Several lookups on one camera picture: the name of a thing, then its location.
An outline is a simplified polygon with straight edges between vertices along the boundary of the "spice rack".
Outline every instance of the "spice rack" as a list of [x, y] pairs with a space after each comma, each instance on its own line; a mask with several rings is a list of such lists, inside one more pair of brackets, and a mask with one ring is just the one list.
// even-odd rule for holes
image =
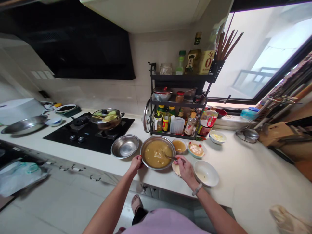
[[[190, 108], [202, 108], [198, 118], [200, 119], [204, 109], [207, 105], [208, 97], [207, 94], [209, 93], [210, 87], [212, 83], [216, 82], [216, 79], [220, 73], [220, 70], [222, 68], [224, 63], [220, 64], [219, 62], [212, 62], [212, 65], [209, 70], [208, 75], [158, 75], [158, 74], [153, 74], [153, 72], [156, 71], [156, 63], [150, 63], [150, 83], [151, 83], [151, 95], [150, 95], [150, 102], [148, 102], [147, 105], [150, 105], [150, 110], [151, 110], [151, 115], [150, 115], [150, 120], [149, 120], [149, 125], [150, 125], [150, 134], [155, 134], [155, 135], [161, 135], [161, 136], [170, 136], [170, 137], [177, 137], [177, 138], [182, 138], [182, 139], [189, 139], [189, 140], [195, 140], [196, 139], [196, 132], [195, 128], [193, 129], [192, 135], [189, 136], [183, 136], [183, 135], [177, 135], [177, 134], [172, 134], [170, 132], [157, 132], [154, 131], [154, 121], [153, 121], [153, 116], [157, 112], [157, 106], [158, 105], [165, 105], [165, 106], [175, 106], [175, 107], [190, 107]], [[156, 84], [165, 84], [166, 87], [178, 87], [181, 84], [184, 85], [184, 87], [187, 88], [193, 88], [191, 85], [197, 84], [197, 88], [204, 88], [205, 82], [208, 82], [208, 88], [206, 90], [206, 94], [203, 94], [204, 98], [200, 103], [193, 103], [193, 102], [188, 102], [184, 100], [183, 102], [176, 102], [176, 95], [172, 95], [171, 98], [168, 101], [157, 101], [156, 98], [154, 97], [154, 92], [153, 89]]]

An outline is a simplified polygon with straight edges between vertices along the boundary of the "rice cooker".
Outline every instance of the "rice cooker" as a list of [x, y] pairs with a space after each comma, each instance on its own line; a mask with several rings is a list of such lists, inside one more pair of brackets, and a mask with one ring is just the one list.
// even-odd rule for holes
[[0, 123], [11, 125], [30, 117], [41, 115], [45, 108], [34, 98], [24, 98], [0, 103]]

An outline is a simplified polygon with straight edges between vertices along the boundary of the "hand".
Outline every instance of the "hand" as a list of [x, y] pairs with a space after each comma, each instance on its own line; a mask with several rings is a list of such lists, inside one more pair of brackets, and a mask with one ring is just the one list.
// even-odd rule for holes
[[133, 157], [130, 168], [128, 170], [133, 175], [133, 177], [135, 177], [138, 169], [140, 169], [141, 163], [142, 163], [142, 156], [141, 155], [137, 155], [137, 156]]
[[183, 155], [177, 155], [176, 158], [178, 159], [182, 179], [192, 190], [195, 190], [199, 183], [195, 179], [192, 164]]

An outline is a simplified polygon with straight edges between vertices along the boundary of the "window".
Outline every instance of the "window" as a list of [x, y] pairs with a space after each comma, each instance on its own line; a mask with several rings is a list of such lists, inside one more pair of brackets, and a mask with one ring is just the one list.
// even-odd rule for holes
[[312, 50], [311, 25], [312, 2], [230, 13], [225, 31], [244, 34], [212, 84], [208, 101], [231, 95], [229, 103], [257, 104]]

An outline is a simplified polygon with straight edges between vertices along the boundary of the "foot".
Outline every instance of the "foot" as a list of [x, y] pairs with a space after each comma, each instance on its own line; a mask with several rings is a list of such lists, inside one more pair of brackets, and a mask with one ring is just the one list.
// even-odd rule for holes
[[136, 214], [137, 209], [139, 207], [143, 208], [141, 199], [138, 195], [134, 195], [134, 197], [132, 198], [132, 202], [131, 202], [131, 208], [132, 208], [133, 214]]

